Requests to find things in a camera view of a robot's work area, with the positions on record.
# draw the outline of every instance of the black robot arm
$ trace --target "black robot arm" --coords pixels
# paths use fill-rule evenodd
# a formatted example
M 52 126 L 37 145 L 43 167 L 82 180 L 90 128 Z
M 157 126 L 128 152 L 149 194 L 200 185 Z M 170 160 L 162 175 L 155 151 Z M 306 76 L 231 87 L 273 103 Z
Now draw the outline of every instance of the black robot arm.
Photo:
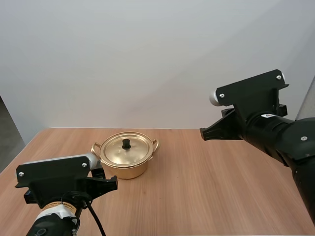
M 289 166 L 315 224 L 315 118 L 283 118 L 287 110 L 279 104 L 279 90 L 287 86 L 281 71 L 273 70 L 218 88 L 212 103 L 234 108 L 223 110 L 222 119 L 201 128 L 201 136 L 245 140 Z
M 91 153 L 35 161 L 16 169 L 17 188 L 28 187 L 27 204 L 38 204 L 42 212 L 27 236 L 75 236 L 80 215 L 88 208 L 105 236 L 91 203 L 93 199 L 116 190 L 117 177 L 105 178 L 99 160 Z

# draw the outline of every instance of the black lid knob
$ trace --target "black lid knob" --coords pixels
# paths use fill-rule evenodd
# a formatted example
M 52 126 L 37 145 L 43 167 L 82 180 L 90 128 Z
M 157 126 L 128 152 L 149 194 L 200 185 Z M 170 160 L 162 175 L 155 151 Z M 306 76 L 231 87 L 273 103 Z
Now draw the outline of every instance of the black lid knob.
M 124 150 L 128 150 L 130 149 L 131 146 L 130 146 L 130 140 L 129 139 L 123 139 L 123 149 Z

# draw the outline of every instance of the wooden table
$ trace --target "wooden table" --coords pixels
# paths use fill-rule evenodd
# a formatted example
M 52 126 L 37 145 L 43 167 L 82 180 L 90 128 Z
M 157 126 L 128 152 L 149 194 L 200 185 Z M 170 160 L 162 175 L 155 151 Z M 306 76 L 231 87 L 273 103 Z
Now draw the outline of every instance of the wooden table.
M 27 161 L 78 155 L 125 129 L 40 132 L 0 174 L 0 235 L 21 236 L 40 209 L 14 188 Z M 93 201 L 108 236 L 315 235 L 291 171 L 244 141 L 203 141 L 199 130 L 133 129 L 161 148 L 138 178 Z M 79 236 L 99 236 L 88 210 Z

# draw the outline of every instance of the gray floor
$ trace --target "gray floor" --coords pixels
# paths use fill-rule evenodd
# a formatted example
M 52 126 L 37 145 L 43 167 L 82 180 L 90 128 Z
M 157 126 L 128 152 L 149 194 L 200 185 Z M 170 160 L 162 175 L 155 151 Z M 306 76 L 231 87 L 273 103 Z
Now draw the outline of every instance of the gray floor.
M 0 98 L 0 172 L 24 147 L 20 133 Z

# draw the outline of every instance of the aluminum pot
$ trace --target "aluminum pot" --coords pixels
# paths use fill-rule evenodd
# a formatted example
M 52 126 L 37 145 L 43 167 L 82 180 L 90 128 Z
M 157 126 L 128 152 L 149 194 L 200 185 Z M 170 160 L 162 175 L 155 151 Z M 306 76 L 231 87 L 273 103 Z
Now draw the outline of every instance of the aluminum pot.
M 157 139 L 152 141 L 141 133 L 123 132 L 109 137 L 102 144 L 94 143 L 91 152 L 101 160 L 105 170 L 118 178 L 130 179 L 145 172 L 158 148 Z

